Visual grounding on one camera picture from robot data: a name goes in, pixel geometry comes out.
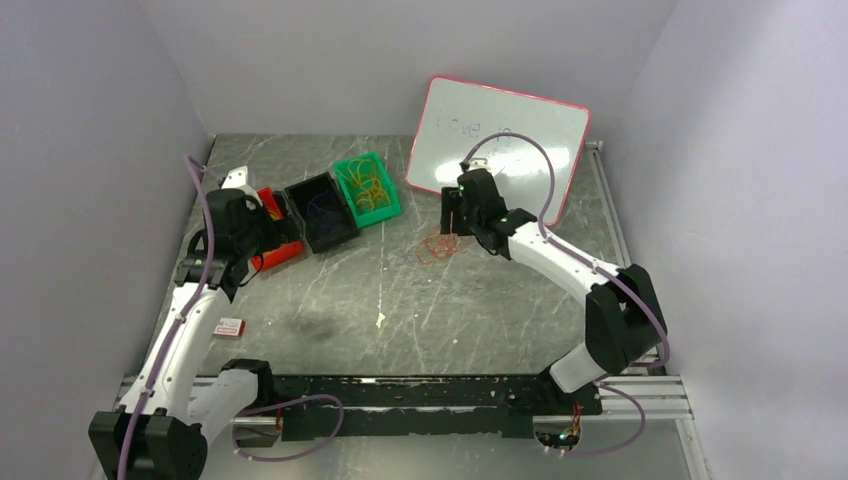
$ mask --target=white wall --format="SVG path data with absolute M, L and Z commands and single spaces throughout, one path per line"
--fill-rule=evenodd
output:
M 621 115 L 676 0 L 141 0 L 212 132 L 406 133 L 451 74 Z
M 845 478 L 848 8 L 681 0 L 606 142 L 717 480 Z
M 144 353 L 208 138 L 134 0 L 0 0 L 0 468 L 84 478 Z

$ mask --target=green basket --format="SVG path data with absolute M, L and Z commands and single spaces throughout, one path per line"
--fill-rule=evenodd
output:
M 336 162 L 333 171 L 357 227 L 365 228 L 400 215 L 397 189 L 375 152 Z M 385 195 L 374 187 L 382 188 Z

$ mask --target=metal table surface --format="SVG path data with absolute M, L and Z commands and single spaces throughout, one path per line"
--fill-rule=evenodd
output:
M 246 321 L 238 339 L 213 340 L 201 375 L 231 358 L 268 360 L 277 374 L 537 373 L 579 343 L 583 309 L 541 274 L 467 250 L 423 265 L 416 246 L 439 221 L 440 200 L 410 188 L 411 136 L 220 135 L 209 168 L 247 165 L 255 186 L 282 190 L 377 152 L 398 189 L 400 216 L 365 228 L 332 250 L 307 253 L 239 289 L 229 317 Z M 457 158 L 465 152 L 457 152 Z M 205 181 L 207 189 L 213 182 Z M 622 263 L 591 161 L 578 162 L 562 221 L 553 230 L 589 254 Z M 202 226 L 197 202 L 181 252 Z M 170 289 L 159 317 L 170 304 Z M 385 318 L 377 325 L 380 314 Z
M 279 374 L 537 373 L 576 345 L 583 311 L 541 274 L 490 257 L 473 240 L 450 260 L 419 263 L 415 246 L 438 222 L 440 203 L 404 182 L 411 147 L 412 137 L 406 136 L 217 138 L 210 168 L 225 173 L 246 164 L 259 187 L 282 188 L 326 171 L 334 161 L 376 151 L 398 188 L 403 213 L 324 254 L 307 254 L 262 273 L 241 289 L 228 315 L 247 322 L 244 336 L 214 340 L 201 375 L 217 375 L 222 364 L 237 357 L 269 360 Z M 566 212 L 554 231 L 592 255 L 626 263 L 598 160 L 595 151 L 578 162 Z M 212 182 L 204 185 L 213 187 Z M 201 219 L 196 204 L 183 250 Z M 169 302 L 170 290 L 159 326 Z M 378 327 L 380 313 L 385 318 Z M 617 444 L 636 428 L 632 420 L 594 418 L 586 424 L 581 450 Z M 283 442 L 255 453 L 279 456 L 313 445 Z M 691 478 L 679 429 L 674 420 L 664 419 L 650 420 L 631 447 L 597 458 L 546 455 L 535 440 L 498 435 L 410 435 L 340 438 L 298 461 L 258 463 L 233 455 L 225 431 L 210 445 L 202 478 L 565 476 Z

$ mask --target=rubber band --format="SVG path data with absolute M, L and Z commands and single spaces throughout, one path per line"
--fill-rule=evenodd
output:
M 450 258 L 465 250 L 459 243 L 458 235 L 442 235 L 439 225 L 436 225 L 427 231 L 427 236 L 415 247 L 415 256 L 420 263 L 430 265 L 436 260 Z
M 388 192 L 383 188 L 374 160 L 370 158 L 351 160 L 347 164 L 347 172 L 341 173 L 340 176 L 347 182 L 353 197 L 353 208 L 360 215 L 392 204 Z

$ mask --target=wire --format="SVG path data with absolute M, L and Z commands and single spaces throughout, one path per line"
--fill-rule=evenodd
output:
M 362 172 L 363 165 L 369 170 Z M 373 212 L 392 204 L 388 192 L 383 188 L 376 162 L 370 158 L 358 158 L 347 164 L 348 176 L 341 174 L 354 197 L 353 206 L 360 214 Z
M 215 179 L 215 182 L 218 184 L 219 187 L 224 183 L 224 177 L 217 175 L 215 172 L 213 172 L 211 169 L 209 169 L 209 167 L 207 167 L 206 165 L 198 162 L 197 160 L 195 160 L 192 157 L 189 157 L 189 161 L 192 163 L 192 165 L 197 167 L 198 170 L 203 172 L 204 175 L 209 175 L 210 177 Z
M 574 405 L 571 407 L 571 434 L 580 436 L 580 427 L 582 425 L 583 420 L 583 412 L 581 411 L 581 406 L 579 402 L 574 402 Z
M 537 222 L 537 224 L 539 226 L 539 233 L 542 235 L 542 238 L 547 240 L 547 242 L 549 244 L 553 245 L 554 248 L 556 248 L 556 249 L 564 252 L 566 255 L 574 258 L 578 262 L 585 265 L 587 268 L 590 268 L 593 271 L 600 273 L 603 277 L 605 277 L 607 280 L 612 282 L 613 285 L 618 287 L 622 292 L 624 292 L 625 295 L 627 295 L 631 300 L 633 300 L 633 302 L 635 302 L 637 306 L 639 306 L 639 308 L 642 310 L 642 312 L 648 317 L 648 320 L 651 322 L 651 325 L 653 325 L 654 329 L 657 331 L 657 336 L 659 336 L 659 338 L 660 338 L 660 342 L 662 343 L 663 352 L 665 353 L 665 356 L 663 358 L 660 358 L 656 362 L 651 362 L 651 363 L 647 363 L 647 364 L 637 362 L 637 363 L 633 363 L 632 365 L 643 366 L 643 367 L 648 367 L 648 368 L 658 368 L 658 367 L 662 367 L 663 365 L 665 365 L 668 362 L 669 357 L 671 356 L 671 348 L 669 347 L 669 344 L 668 344 L 668 337 L 666 336 L 665 330 L 662 328 L 662 325 L 660 324 L 659 319 L 654 314 L 654 312 L 648 307 L 648 305 L 645 304 L 645 302 L 641 298 L 639 298 L 639 295 L 637 295 L 636 292 L 631 290 L 630 287 L 625 285 L 624 282 L 619 280 L 615 275 L 613 275 L 610 272 L 607 272 L 603 268 L 596 267 L 592 263 L 591 260 L 584 258 L 582 255 L 575 252 L 574 250 L 572 250 L 572 249 L 566 247 L 565 245 L 557 242 L 556 240 L 554 240 L 549 235 L 550 232 L 547 229 L 547 227 L 545 227 L 544 218 L 545 218 L 545 213 L 547 213 L 548 208 L 551 206 L 551 202 L 553 201 L 553 198 L 554 198 L 554 185 L 555 185 L 555 182 L 556 182 L 556 174 L 554 173 L 554 164 L 553 164 L 553 162 L 551 162 L 550 157 L 548 157 L 548 153 L 545 152 L 545 149 L 542 148 L 542 146 L 539 145 L 538 142 L 536 142 L 532 138 L 530 138 L 526 135 L 522 135 L 520 133 L 512 133 L 512 132 L 494 133 L 492 135 L 489 135 L 489 136 L 483 138 L 479 142 L 477 142 L 477 144 L 474 145 L 471 148 L 471 150 L 468 151 L 468 154 L 465 155 L 465 158 L 460 163 L 460 166 L 462 167 L 462 171 L 465 172 L 465 171 L 468 170 L 468 167 L 471 163 L 471 157 L 473 157 L 474 154 L 477 153 L 477 150 L 479 150 L 480 147 L 483 146 L 483 144 L 485 144 L 485 143 L 487 143 L 487 142 L 489 142 L 489 141 L 491 141 L 495 138 L 499 138 L 499 137 L 515 137 L 515 138 L 519 138 L 521 140 L 524 140 L 525 142 L 529 143 L 530 145 L 536 147 L 536 149 L 539 150 L 539 152 L 542 154 L 542 157 L 545 158 L 545 162 L 547 162 L 547 164 L 548 164 L 550 186 L 548 188 L 548 196 L 545 199 L 545 203 L 542 205 L 542 210 L 539 212 L 539 217 L 538 217 L 538 222 Z M 571 455 L 571 456 L 577 456 L 577 457 L 595 457 L 595 456 L 606 455 L 606 454 L 609 454 L 609 453 L 617 452 L 618 450 L 621 450 L 621 449 L 626 448 L 626 447 L 630 446 L 631 444 L 633 444 L 633 442 L 635 442 L 642 435 L 642 433 L 645 431 L 645 426 L 646 426 L 646 422 L 647 422 L 647 420 L 645 418 L 645 409 L 643 409 L 642 405 L 640 405 L 639 402 L 635 398 L 633 398 L 632 396 L 622 392 L 621 390 L 618 390 L 616 388 L 610 387 L 609 385 L 601 383 L 601 381 L 603 379 L 605 379 L 606 377 L 607 377 L 606 375 L 603 375 L 603 376 L 601 376 L 601 378 L 598 378 L 598 379 L 595 380 L 598 388 L 602 388 L 604 390 L 608 390 L 610 392 L 617 393 L 618 395 L 622 396 L 623 398 L 625 398 L 625 399 L 629 400 L 631 403 L 633 403 L 633 405 L 636 406 L 636 409 L 639 410 L 639 428 L 636 430 L 636 433 L 634 433 L 630 438 L 628 438 L 624 442 L 619 443 L 618 445 L 615 445 L 615 446 L 612 446 L 612 447 L 609 447 L 609 448 L 602 448 L 600 450 L 592 450 L 590 452 L 580 452 L 580 451 L 574 452 L 574 451 L 560 450 L 560 453 L 562 453 L 563 455 Z
M 162 364 L 165 362 L 165 357 L 171 349 L 171 344 L 174 342 L 174 337 L 176 337 L 177 331 L 180 329 L 182 323 L 188 318 L 188 312 L 194 308 L 194 304 L 197 303 L 197 300 L 203 292 L 203 288 L 206 286 L 206 280 L 209 278 L 212 261 L 215 259 L 215 231 L 212 226 L 212 212 L 209 210 L 209 202 L 206 200 L 206 193 L 203 191 L 203 185 L 200 183 L 200 176 L 197 174 L 197 171 L 195 171 L 198 163 L 191 157 L 191 155 L 184 156 L 183 163 L 188 169 L 189 175 L 191 175 L 192 183 L 194 183 L 194 189 L 197 191 L 197 196 L 200 200 L 200 208 L 203 211 L 203 219 L 206 221 L 206 240 L 208 241 L 206 249 L 206 264 L 203 266 L 203 273 L 201 273 L 200 280 L 197 282 L 197 288 L 185 303 L 182 310 L 180 310 L 174 317 L 174 322 L 171 324 L 171 328 L 168 329 L 168 332 L 162 339 L 162 345 L 159 347 L 159 351 L 156 352 L 156 357 L 153 360 L 153 365 L 150 367 L 150 372 L 147 375 L 147 381 L 144 384 L 144 390 L 138 397 L 138 402 L 136 402 L 135 409 L 133 409 L 130 421 L 127 424 L 127 431 L 124 433 L 124 440 L 121 443 L 121 456 L 118 459 L 118 480 L 126 480 L 127 478 L 130 445 L 132 444 L 135 427 L 138 424 L 138 418 L 141 416 L 141 412 L 144 411 L 145 405 L 147 405 L 147 399 L 153 394 L 153 387 L 156 384 L 156 380 L 162 370 Z
M 339 407 L 339 420 L 336 422 L 336 427 L 333 429 L 330 436 L 324 439 L 323 442 L 315 445 L 314 447 L 304 450 L 300 453 L 296 453 L 294 455 L 288 455 L 285 457 L 261 457 L 258 455 L 251 455 L 249 453 L 244 452 L 238 446 L 238 440 L 236 439 L 236 428 L 233 428 L 232 439 L 233 439 L 233 448 L 235 449 L 233 453 L 236 455 L 246 458 L 248 460 L 252 460 L 255 462 L 287 462 L 289 460 L 297 460 L 298 458 L 303 458 L 307 455 L 313 454 L 318 450 L 323 449 L 327 445 L 332 442 L 336 436 L 339 434 L 339 430 L 342 428 L 342 423 L 344 422 L 344 405 L 342 405 L 342 401 L 333 395 L 327 395 L 324 393 L 319 393 L 316 395 L 310 395 L 308 397 L 297 398 L 295 400 L 289 400 L 288 402 L 278 403 L 276 405 L 270 405 L 268 407 L 254 408 L 250 410 L 244 410 L 241 412 L 241 415 L 249 416 L 249 415 L 257 415 L 260 413 L 270 412 L 273 410 L 279 410 L 281 408 L 294 407 L 297 405 L 303 405 L 305 403 L 315 402 L 319 400 L 330 401 L 335 403 Z
M 499 138 L 499 137 L 515 137 L 515 138 L 520 138 L 521 140 L 524 140 L 525 142 L 529 143 L 530 145 L 533 145 L 534 147 L 536 147 L 536 149 L 539 150 L 539 152 L 542 154 L 542 156 L 545 158 L 545 161 L 548 164 L 548 173 L 550 174 L 550 187 L 548 189 L 548 197 L 545 199 L 545 203 L 544 203 L 544 205 L 542 205 L 542 210 L 539 212 L 539 217 L 538 217 L 539 233 L 542 235 L 542 238 L 547 240 L 547 242 L 549 244 L 553 245 L 554 248 L 566 253 L 568 256 L 570 256 L 570 257 L 574 258 L 575 260 L 577 260 L 578 262 L 582 263 L 587 268 L 590 268 L 593 271 L 597 271 L 603 277 L 605 277 L 607 280 L 612 282 L 613 285 L 618 287 L 619 290 L 624 292 L 625 295 L 627 295 L 631 300 L 633 300 L 634 303 L 636 303 L 636 305 L 639 307 L 640 310 L 642 310 L 642 312 L 645 314 L 645 316 L 648 317 L 648 320 L 651 322 L 651 325 L 653 325 L 654 329 L 657 331 L 657 336 L 660 338 L 660 342 L 662 343 L 663 353 L 665 355 L 662 358 L 660 358 L 659 360 L 657 360 L 656 362 L 651 362 L 651 363 L 638 363 L 637 362 L 637 363 L 633 363 L 631 366 L 646 367 L 646 368 L 659 368 L 659 367 L 664 366 L 668 362 L 669 357 L 671 356 L 671 347 L 669 347 L 668 337 L 665 334 L 665 330 L 662 328 L 662 325 L 660 324 L 659 319 L 654 314 L 654 312 L 650 309 L 650 307 L 648 307 L 648 305 L 645 304 L 645 302 L 639 297 L 639 295 L 636 294 L 636 292 L 631 290 L 630 287 L 625 285 L 624 282 L 619 280 L 615 275 L 613 275 L 612 273 L 606 271 L 605 269 L 603 269 L 601 267 L 596 267 L 592 263 L 591 260 L 584 258 L 579 253 L 577 253 L 574 250 L 566 247 L 565 245 L 557 242 L 556 240 L 554 240 L 552 237 L 549 236 L 550 231 L 545 227 L 544 218 L 545 218 L 545 213 L 547 213 L 548 208 L 551 206 L 551 202 L 553 201 L 553 198 L 554 198 L 554 184 L 555 184 L 556 178 L 555 178 L 555 174 L 554 174 L 554 164 L 551 162 L 551 159 L 550 159 L 550 157 L 548 157 L 548 154 L 547 154 L 547 152 L 545 152 L 545 149 L 542 148 L 542 146 L 539 145 L 538 142 L 536 142 L 532 138 L 530 138 L 526 135 L 522 135 L 520 133 L 512 133 L 512 132 L 494 133 L 494 134 L 489 135 L 488 137 L 480 140 L 479 142 L 477 142 L 477 144 L 474 145 L 474 147 L 471 148 L 471 150 L 468 152 L 468 154 L 465 155 L 465 158 L 462 160 L 462 163 L 461 163 L 461 165 L 463 166 L 463 170 L 467 170 L 468 165 L 471 161 L 471 157 L 473 157 L 474 154 L 477 153 L 477 150 L 479 150 L 480 147 L 483 146 L 483 144 L 485 144 L 486 142 L 489 142 L 489 141 L 491 141 L 495 138 Z
M 628 400 L 630 403 L 632 403 L 633 406 L 636 407 L 636 410 L 639 411 L 639 428 L 636 429 L 636 432 L 634 432 L 633 435 L 630 436 L 630 438 L 619 443 L 618 445 L 613 445 L 612 447 L 607 447 L 607 448 L 600 448 L 598 450 L 591 450 L 591 451 L 588 451 L 588 452 L 581 452 L 579 450 L 578 451 L 562 450 L 562 449 L 559 449 L 559 448 L 544 447 L 544 446 L 540 446 L 540 445 L 534 445 L 533 448 L 547 448 L 548 450 L 556 450 L 561 455 L 568 455 L 568 456 L 571 456 L 571 457 L 599 457 L 599 456 L 602 456 L 602 455 L 609 455 L 610 453 L 615 453 L 619 450 L 623 450 L 623 449 L 629 447 L 630 445 L 633 445 L 633 443 L 635 443 L 636 440 L 638 440 L 639 437 L 641 437 L 642 434 L 645 433 L 645 427 L 647 426 L 647 423 L 648 423 L 647 417 L 645 416 L 645 409 L 642 408 L 642 405 L 639 404 L 639 401 L 636 400 L 635 398 L 633 398 L 632 395 L 624 393 L 617 388 L 610 387 L 609 385 L 606 385 L 604 383 L 599 383 L 598 388 L 601 388 L 601 389 L 607 390 L 609 392 L 615 393 L 616 395 L 620 395 L 622 398 L 624 398 L 624 399 Z

